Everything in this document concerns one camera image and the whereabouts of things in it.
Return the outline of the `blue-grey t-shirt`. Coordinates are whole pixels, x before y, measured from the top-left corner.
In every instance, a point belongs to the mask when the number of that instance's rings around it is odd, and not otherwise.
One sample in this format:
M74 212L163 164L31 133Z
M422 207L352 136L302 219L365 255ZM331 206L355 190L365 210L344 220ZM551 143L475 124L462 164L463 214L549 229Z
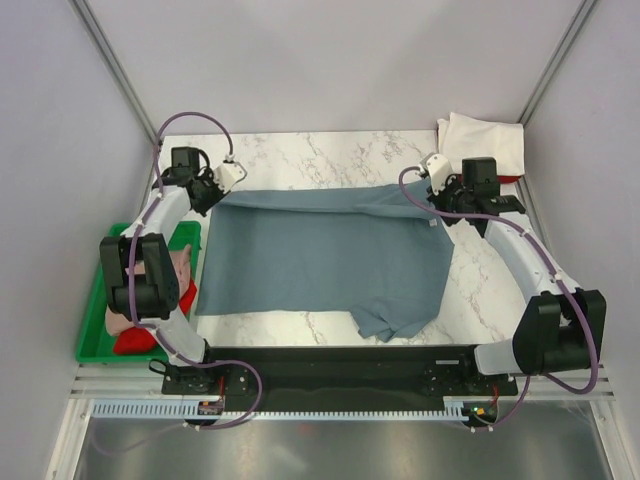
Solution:
M416 336L439 314L454 252L411 203L418 181L238 191L212 210L197 311L350 314L360 336Z

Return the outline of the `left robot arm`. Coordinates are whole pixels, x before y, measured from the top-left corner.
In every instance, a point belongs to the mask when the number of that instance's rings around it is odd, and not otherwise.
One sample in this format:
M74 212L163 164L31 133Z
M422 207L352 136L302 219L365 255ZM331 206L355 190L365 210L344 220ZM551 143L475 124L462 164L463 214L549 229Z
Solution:
M109 310L148 331L171 364L188 365L185 382L198 393L215 389L220 371L204 360L207 343L179 307L179 281L168 242L185 215L193 211L204 216L224 196L204 150L174 147L171 165L157 178L140 215L99 247Z

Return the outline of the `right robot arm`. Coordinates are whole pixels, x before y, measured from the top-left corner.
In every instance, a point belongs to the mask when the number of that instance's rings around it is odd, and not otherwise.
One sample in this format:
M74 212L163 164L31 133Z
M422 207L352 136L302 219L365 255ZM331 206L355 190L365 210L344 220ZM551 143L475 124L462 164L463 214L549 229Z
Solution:
M567 275L535 235L526 210L505 195L492 158L464 161L455 173L449 160L432 154L420 173L430 181L427 199L443 220L466 220L500 255L526 302L509 340L476 347L475 359L458 368L467 392L483 392L497 374L551 375L599 365L606 301Z

